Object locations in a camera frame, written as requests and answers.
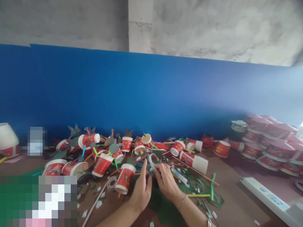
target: table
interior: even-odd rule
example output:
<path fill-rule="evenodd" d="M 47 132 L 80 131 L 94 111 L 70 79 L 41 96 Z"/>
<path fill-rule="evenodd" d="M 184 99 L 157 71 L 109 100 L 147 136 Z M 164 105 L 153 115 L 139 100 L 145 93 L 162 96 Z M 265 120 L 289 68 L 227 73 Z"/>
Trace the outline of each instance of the table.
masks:
<path fill-rule="evenodd" d="M 198 155 L 209 161 L 207 176 L 211 178 L 213 172 L 217 174 L 216 182 L 219 183 L 220 186 L 214 186 L 214 190 L 225 200 L 221 209 L 217 209 L 208 203 L 209 209 L 217 214 L 220 227 L 255 227 L 256 224 L 254 223 L 254 220 L 257 220 L 261 226 L 287 226 L 249 190 L 241 185 L 239 182 L 241 175 L 221 160 L 220 157 L 216 156 L 212 150 L 203 149 L 202 153 L 199 153 Z M 44 166 L 48 161 L 49 160 L 43 160 L 42 158 L 31 158 L 21 159 L 16 163 L 4 162 L 0 164 L 0 175 L 22 175 L 26 172 L 30 172 Z M 106 181 L 107 175 L 98 182 L 96 189 L 99 186 L 102 188 Z M 95 191 L 97 190 L 89 190 L 85 198 L 82 197 L 78 200 L 78 203 L 80 204 L 78 211 L 80 211 L 81 215 L 85 210 L 88 210 L 89 212 L 94 203 L 95 197 L 98 195 L 93 195 L 93 192 Z M 119 206 L 126 202 L 129 199 L 130 194 L 126 196 L 122 195 L 120 198 L 117 196 L 117 192 L 106 192 L 103 205 L 99 209 L 94 209 L 86 226 L 93 227 L 100 223 Z M 85 218 L 78 218 L 79 227 L 82 226 L 84 220 Z M 132 226 L 149 226 L 149 222 L 151 220 L 154 222 L 156 227 L 161 226 L 156 213 L 151 211 L 149 208 L 146 208 Z"/>

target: bamboo skewer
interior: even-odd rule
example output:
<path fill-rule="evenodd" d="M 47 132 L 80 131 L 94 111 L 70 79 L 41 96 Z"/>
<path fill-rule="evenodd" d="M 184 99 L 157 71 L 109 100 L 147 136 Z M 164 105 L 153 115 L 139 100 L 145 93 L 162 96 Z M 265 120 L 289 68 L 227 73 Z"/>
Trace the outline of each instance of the bamboo skewer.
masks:
<path fill-rule="evenodd" d="M 178 161 L 182 162 L 180 159 L 176 158 L 175 156 L 173 156 L 174 159 L 177 159 Z M 220 186 L 217 182 L 214 182 L 212 179 L 208 178 L 207 176 L 205 176 L 204 174 L 198 172 L 197 170 L 195 170 L 194 168 L 190 167 L 188 164 L 182 162 L 183 164 L 185 164 L 186 166 L 188 166 L 189 168 L 191 168 L 192 170 L 194 170 L 196 173 L 200 174 L 201 176 L 203 176 L 205 179 L 213 182 L 214 184 Z"/>

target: stack of paper cups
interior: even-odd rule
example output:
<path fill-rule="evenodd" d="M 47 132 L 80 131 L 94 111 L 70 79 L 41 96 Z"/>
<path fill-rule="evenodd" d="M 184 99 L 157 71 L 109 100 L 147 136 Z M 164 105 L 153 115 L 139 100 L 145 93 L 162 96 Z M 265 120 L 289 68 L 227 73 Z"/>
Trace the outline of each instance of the stack of paper cups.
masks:
<path fill-rule="evenodd" d="M 182 162 L 185 162 L 187 165 L 191 166 L 198 172 L 202 174 L 206 174 L 207 166 L 208 166 L 208 160 L 201 158 L 200 156 L 189 154 L 184 151 L 180 153 L 179 159 Z"/>
<path fill-rule="evenodd" d="M 0 124 L 0 154 L 6 157 L 19 155 L 19 139 L 8 123 Z"/>
<path fill-rule="evenodd" d="M 134 166 L 131 164 L 123 164 L 115 190 L 117 192 L 121 191 L 121 194 L 126 195 L 135 172 L 136 168 Z"/>

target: yellow straw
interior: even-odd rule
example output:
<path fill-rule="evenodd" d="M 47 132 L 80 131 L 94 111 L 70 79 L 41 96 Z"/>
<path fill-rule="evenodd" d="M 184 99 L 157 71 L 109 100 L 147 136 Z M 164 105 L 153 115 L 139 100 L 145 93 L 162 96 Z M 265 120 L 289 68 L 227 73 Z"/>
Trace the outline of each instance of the yellow straw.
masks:
<path fill-rule="evenodd" d="M 210 197 L 210 194 L 205 194 L 205 195 L 194 195 L 194 194 L 188 194 L 188 197 Z"/>

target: hand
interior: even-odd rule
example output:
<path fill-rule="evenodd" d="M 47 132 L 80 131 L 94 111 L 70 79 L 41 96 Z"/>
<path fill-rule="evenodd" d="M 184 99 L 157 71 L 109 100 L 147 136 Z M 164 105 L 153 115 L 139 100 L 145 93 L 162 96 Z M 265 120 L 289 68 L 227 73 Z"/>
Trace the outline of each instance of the hand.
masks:
<path fill-rule="evenodd" d="M 185 194 L 179 189 L 169 166 L 164 163 L 155 165 L 155 176 L 163 195 L 175 206 L 179 206 Z"/>
<path fill-rule="evenodd" d="M 147 160 L 142 166 L 140 177 L 138 178 L 132 196 L 128 203 L 136 211 L 141 213 L 147 206 L 152 194 L 152 176 L 146 172 Z"/>

